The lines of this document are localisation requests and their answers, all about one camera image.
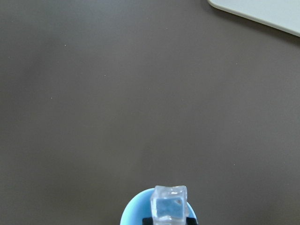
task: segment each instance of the table surface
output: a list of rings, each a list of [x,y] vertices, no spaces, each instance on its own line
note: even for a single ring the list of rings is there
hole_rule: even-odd
[[[0,224],[300,222],[300,38],[206,0],[2,0]]]

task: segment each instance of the white plastic board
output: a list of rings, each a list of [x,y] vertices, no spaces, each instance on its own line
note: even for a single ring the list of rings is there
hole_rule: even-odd
[[[208,0],[218,9],[300,37],[300,0]]]

